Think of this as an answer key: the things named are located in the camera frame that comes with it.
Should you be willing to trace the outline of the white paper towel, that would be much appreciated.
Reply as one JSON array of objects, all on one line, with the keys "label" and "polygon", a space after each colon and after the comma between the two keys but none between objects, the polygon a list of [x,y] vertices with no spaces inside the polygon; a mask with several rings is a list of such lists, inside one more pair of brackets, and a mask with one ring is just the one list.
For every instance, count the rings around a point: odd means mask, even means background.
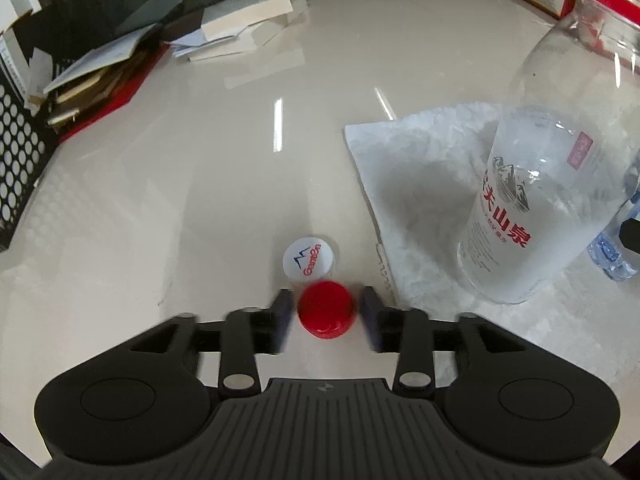
[{"label": "white paper towel", "polygon": [[399,300],[442,318],[476,312],[565,359],[638,358],[638,278],[615,283],[580,255],[525,304],[498,306],[459,275],[457,242],[499,112],[472,102],[345,128]]}]

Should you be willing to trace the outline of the red bottle cap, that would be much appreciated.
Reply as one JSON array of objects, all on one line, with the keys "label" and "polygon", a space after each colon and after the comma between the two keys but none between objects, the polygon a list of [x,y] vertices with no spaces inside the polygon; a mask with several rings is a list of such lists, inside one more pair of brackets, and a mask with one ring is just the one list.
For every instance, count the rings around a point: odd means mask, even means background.
[{"label": "red bottle cap", "polygon": [[308,286],[297,303],[300,324],[320,339],[341,337],[355,322],[356,302],[340,283],[321,281]]}]

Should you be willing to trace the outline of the stack of books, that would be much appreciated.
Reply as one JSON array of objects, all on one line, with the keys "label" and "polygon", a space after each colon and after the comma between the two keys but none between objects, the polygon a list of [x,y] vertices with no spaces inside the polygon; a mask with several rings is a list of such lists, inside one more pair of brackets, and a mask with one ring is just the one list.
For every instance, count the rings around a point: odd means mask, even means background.
[{"label": "stack of books", "polygon": [[174,27],[151,24],[128,32],[90,50],[44,87],[54,97],[47,124],[56,130],[72,124],[161,44],[191,61],[246,53],[268,44],[306,10],[307,0],[224,0]]}]

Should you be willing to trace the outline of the clear plastic water bottle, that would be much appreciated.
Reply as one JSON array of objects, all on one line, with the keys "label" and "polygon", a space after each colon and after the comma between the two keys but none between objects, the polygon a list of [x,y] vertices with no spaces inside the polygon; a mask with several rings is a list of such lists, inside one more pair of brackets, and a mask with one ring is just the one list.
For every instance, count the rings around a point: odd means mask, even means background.
[{"label": "clear plastic water bottle", "polygon": [[515,73],[458,245],[460,270],[488,299],[520,304],[638,184],[639,29],[581,3]]}]

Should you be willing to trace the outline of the small Ganten water bottle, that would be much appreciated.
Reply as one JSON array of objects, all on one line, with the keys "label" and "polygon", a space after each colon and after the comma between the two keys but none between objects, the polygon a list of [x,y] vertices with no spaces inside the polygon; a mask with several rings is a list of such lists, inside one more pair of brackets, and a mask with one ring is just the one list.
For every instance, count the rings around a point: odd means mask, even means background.
[{"label": "small Ganten water bottle", "polygon": [[623,248],[618,238],[620,224],[628,218],[639,220],[639,193],[620,208],[606,228],[588,246],[592,262],[612,281],[629,280],[639,273],[639,254]]}]

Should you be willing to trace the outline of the white Ganten bottle cap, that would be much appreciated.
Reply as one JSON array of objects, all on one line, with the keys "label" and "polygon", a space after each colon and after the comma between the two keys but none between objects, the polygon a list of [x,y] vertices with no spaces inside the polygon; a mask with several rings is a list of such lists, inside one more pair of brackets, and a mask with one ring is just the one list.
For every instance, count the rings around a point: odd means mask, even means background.
[{"label": "white Ganten bottle cap", "polygon": [[286,248],[282,258],[284,274],[294,284],[326,280],[334,263],[331,245],[315,236],[299,238]]}]

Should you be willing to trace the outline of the red folder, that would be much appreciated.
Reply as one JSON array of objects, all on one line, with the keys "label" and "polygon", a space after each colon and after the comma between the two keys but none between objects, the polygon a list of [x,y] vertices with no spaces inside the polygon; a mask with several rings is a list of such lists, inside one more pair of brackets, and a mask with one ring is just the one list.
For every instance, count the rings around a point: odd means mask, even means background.
[{"label": "red folder", "polygon": [[134,66],[127,75],[122,76],[122,79],[115,84],[114,89],[105,99],[97,102],[96,105],[91,105],[88,110],[82,112],[79,118],[74,120],[73,125],[62,128],[62,131],[58,134],[58,144],[62,144],[78,132],[128,104],[167,50],[166,44],[161,44],[153,52],[145,52],[142,61]]}]

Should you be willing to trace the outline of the black perforated file holder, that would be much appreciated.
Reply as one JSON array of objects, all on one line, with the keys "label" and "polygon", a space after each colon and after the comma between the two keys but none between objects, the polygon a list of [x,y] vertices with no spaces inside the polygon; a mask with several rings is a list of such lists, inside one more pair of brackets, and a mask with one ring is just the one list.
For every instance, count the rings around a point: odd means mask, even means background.
[{"label": "black perforated file holder", "polygon": [[55,135],[28,107],[30,70],[12,29],[1,34],[1,249],[9,249],[22,214],[55,149]]}]

